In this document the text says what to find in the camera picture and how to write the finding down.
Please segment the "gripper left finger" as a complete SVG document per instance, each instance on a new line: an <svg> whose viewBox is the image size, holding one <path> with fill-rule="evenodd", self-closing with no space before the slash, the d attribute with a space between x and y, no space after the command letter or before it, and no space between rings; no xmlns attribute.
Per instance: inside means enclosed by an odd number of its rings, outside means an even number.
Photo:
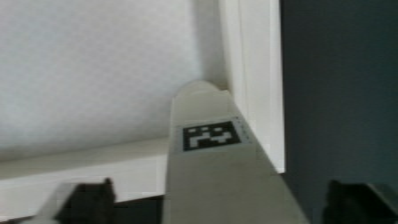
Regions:
<svg viewBox="0 0 398 224"><path fill-rule="evenodd" d="M28 224L112 224L115 193L112 180L64 183L49 195Z"/></svg>

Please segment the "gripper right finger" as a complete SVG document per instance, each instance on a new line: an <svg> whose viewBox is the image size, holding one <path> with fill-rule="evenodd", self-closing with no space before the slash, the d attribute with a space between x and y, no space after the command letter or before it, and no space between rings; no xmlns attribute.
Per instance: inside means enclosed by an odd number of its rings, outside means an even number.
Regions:
<svg viewBox="0 0 398 224"><path fill-rule="evenodd" d="M387 185L328 182L323 224L398 224L398 192Z"/></svg>

